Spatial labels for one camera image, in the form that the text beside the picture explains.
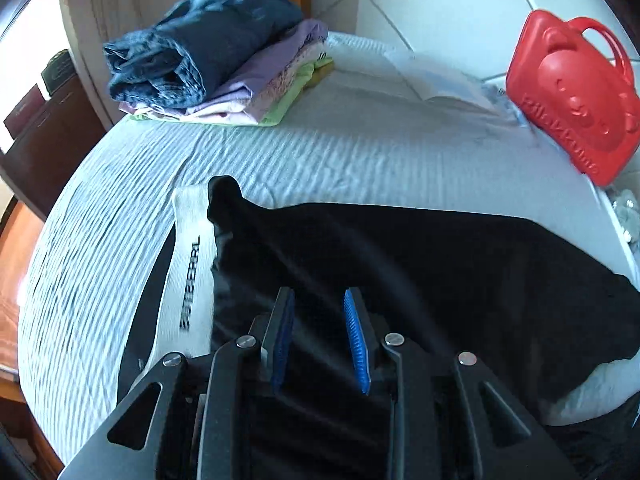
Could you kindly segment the black pants grey waistband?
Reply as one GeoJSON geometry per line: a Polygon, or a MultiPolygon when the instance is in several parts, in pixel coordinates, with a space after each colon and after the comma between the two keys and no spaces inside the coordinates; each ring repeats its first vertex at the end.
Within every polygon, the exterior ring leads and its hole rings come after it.
{"type": "Polygon", "coordinates": [[[113,479],[634,479],[639,294],[526,219],[369,205],[267,209],[216,177],[172,199],[144,372],[106,424],[113,479]],[[250,334],[295,294],[279,393],[250,334]],[[344,295],[388,324],[362,394],[344,295]]]}

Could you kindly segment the folded pastel clothes stack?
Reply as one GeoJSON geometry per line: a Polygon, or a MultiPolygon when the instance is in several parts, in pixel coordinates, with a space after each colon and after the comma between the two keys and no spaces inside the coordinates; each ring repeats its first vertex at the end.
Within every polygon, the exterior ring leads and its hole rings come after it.
{"type": "Polygon", "coordinates": [[[254,54],[209,101],[184,110],[121,102],[119,109],[137,118],[164,122],[275,126],[305,89],[332,70],[327,39],[326,24],[310,18],[254,54]]]}

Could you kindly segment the open paper booklet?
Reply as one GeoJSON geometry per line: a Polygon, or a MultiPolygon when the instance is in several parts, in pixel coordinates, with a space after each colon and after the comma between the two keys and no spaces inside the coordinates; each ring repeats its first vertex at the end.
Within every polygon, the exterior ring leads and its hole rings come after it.
{"type": "Polygon", "coordinates": [[[497,90],[429,56],[399,50],[334,54],[338,70],[348,74],[355,88],[411,103],[454,103],[491,115],[504,113],[497,90]]]}

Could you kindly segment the dark wooden cabinet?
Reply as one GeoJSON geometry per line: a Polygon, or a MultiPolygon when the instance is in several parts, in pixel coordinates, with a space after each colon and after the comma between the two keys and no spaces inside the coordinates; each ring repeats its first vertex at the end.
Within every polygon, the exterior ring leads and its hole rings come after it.
{"type": "Polygon", "coordinates": [[[50,98],[32,86],[4,118],[13,143],[1,155],[1,177],[18,200],[45,219],[106,129],[89,101],[70,52],[58,52],[42,76],[50,98]]]}

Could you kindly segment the dark blue folded jeans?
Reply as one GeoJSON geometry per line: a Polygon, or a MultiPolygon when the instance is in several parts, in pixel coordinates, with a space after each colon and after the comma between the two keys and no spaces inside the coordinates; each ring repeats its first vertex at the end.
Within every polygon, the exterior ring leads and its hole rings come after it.
{"type": "Polygon", "coordinates": [[[156,24],[103,45],[117,102],[188,108],[303,21],[291,0],[181,0],[156,24]]]}

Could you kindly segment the red bear suitcase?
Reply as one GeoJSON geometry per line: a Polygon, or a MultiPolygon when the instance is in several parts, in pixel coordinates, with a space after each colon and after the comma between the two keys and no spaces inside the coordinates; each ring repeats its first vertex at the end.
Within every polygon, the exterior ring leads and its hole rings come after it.
{"type": "Polygon", "coordinates": [[[526,18],[506,94],[597,186],[608,186],[639,147],[639,97],[630,58],[593,18],[526,18]]]}

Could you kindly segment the white curtain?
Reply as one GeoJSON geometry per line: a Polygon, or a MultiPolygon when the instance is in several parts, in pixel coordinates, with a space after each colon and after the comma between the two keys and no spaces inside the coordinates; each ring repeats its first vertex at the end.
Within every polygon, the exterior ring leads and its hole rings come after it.
{"type": "Polygon", "coordinates": [[[60,0],[70,56],[82,88],[105,129],[122,118],[107,86],[111,79],[103,45],[158,22],[179,0],[60,0]]]}

